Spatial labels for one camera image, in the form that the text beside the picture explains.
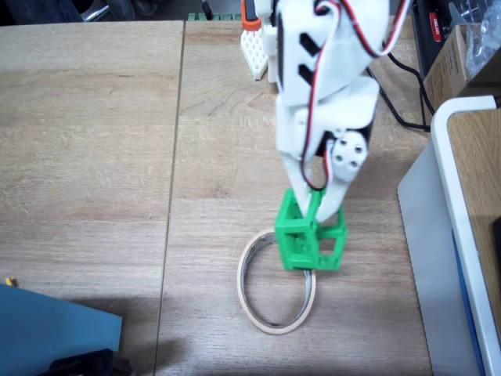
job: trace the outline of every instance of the blue folder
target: blue folder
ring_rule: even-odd
[[[0,285],[0,375],[34,376],[54,360],[118,351],[121,323],[110,313]]]

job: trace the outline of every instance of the tape roll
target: tape roll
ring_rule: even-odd
[[[250,242],[246,245],[243,250],[243,254],[240,257],[238,264],[238,270],[236,273],[236,288],[238,291],[238,297],[240,304],[242,305],[243,311],[247,315],[249,321],[257,327],[259,330],[264,331],[268,334],[281,335],[287,334],[297,329],[308,317],[308,314],[312,310],[313,301],[315,300],[316,293],[316,275],[315,270],[305,270],[306,279],[306,296],[305,302],[301,307],[301,311],[296,316],[296,318],[289,324],[270,324],[265,322],[261,317],[259,317],[256,312],[249,306],[247,302],[247,296],[245,295],[245,275],[247,273],[247,267],[251,262],[251,259],[267,246],[276,242],[275,230],[268,229],[261,231],[255,235]]]

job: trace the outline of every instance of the white robotic arm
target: white robotic arm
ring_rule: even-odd
[[[254,4],[263,23],[269,80],[279,87],[276,148],[303,215],[312,190],[325,190],[316,214],[324,222],[339,210],[369,153],[379,85],[360,74],[395,45],[410,0],[402,0],[383,50],[374,46],[386,35],[389,0]],[[310,181],[308,165],[315,155],[323,157],[322,187]]]

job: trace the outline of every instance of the green cube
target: green cube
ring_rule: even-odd
[[[312,192],[308,213],[303,217],[293,190],[285,193],[275,224],[285,269],[340,269],[348,237],[343,208],[337,213],[335,226],[322,226],[315,220],[322,198],[323,192]],[[320,243],[326,239],[336,241],[332,255],[322,255],[320,252]]]

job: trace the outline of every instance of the wooden table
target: wooden table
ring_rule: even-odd
[[[345,201],[341,271],[319,275],[312,313],[291,334],[263,334],[245,317],[238,259],[273,225],[289,183],[275,151],[276,89],[252,82],[240,34],[240,23],[186,24],[157,373],[430,374],[396,197],[429,137],[397,125],[382,102],[371,155]],[[395,55],[417,65],[410,22]],[[415,78],[388,60],[373,71],[419,121]],[[284,321],[302,304],[302,273],[283,271],[276,251],[255,259],[248,280],[267,318]]]
[[[0,29],[0,277],[124,317],[152,373],[182,22]]]
[[[180,73],[182,28],[0,30],[0,277],[124,316],[122,349],[140,374],[154,359],[157,374],[430,374],[396,200],[428,137],[379,104],[345,202],[341,271],[319,275],[300,329],[262,334],[240,308],[236,266],[289,186],[276,89],[251,80],[238,22],[187,23]],[[395,55],[417,65],[410,23]],[[373,71],[419,121],[413,76],[388,60]],[[302,303],[303,277],[277,252],[254,260],[249,285],[268,318]]]
[[[492,235],[492,222],[501,217],[501,110],[456,115],[449,120],[449,134],[501,337],[501,272]]]

